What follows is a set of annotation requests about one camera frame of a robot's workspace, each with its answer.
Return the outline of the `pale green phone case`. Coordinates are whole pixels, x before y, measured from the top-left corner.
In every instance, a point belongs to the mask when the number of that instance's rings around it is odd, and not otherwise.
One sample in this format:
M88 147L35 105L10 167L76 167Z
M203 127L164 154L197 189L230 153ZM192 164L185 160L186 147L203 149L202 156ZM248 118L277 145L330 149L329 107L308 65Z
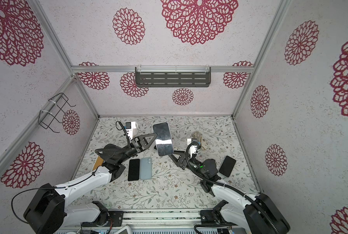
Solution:
M149 180L152 178L152 158L142 158L140 160L140 175L141 180Z
M156 144L172 144L171 131L167 122L154 124L152 129L157 134Z

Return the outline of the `black phone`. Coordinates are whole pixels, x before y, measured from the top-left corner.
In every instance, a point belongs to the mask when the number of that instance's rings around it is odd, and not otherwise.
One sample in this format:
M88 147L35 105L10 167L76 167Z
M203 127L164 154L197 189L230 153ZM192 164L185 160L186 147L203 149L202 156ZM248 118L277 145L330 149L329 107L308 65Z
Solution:
M220 168L219 173L225 177L230 177L233 168L236 164L236 160L230 156L225 156Z

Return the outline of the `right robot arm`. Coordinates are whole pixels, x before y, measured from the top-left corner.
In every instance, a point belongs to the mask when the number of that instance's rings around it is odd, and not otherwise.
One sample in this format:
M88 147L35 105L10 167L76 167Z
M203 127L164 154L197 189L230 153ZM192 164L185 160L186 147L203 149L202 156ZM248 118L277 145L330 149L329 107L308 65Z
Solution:
M220 226L237 225L250 234L287 234L290 225L269 196L263 193L246 194L218 176L216 161L201 162L184 151L174 151L169 155L181 169L189 169L200 180L205 191L221 201L210 215L212 223Z

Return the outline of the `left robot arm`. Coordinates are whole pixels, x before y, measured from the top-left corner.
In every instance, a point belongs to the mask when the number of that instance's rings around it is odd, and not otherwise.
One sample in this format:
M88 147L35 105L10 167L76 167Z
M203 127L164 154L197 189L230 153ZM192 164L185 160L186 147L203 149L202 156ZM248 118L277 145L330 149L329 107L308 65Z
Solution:
M95 150L103 159L101 166L72 181L51 186L41 186L24 218L37 234L53 234L59 228L82 223L104 226L110 216L108 209L99 201L73 206L72 202L84 194L106 185L121 176L125 170L123 162L150 148L157 138L156 133L137 136L128 140L125 147L108 144Z

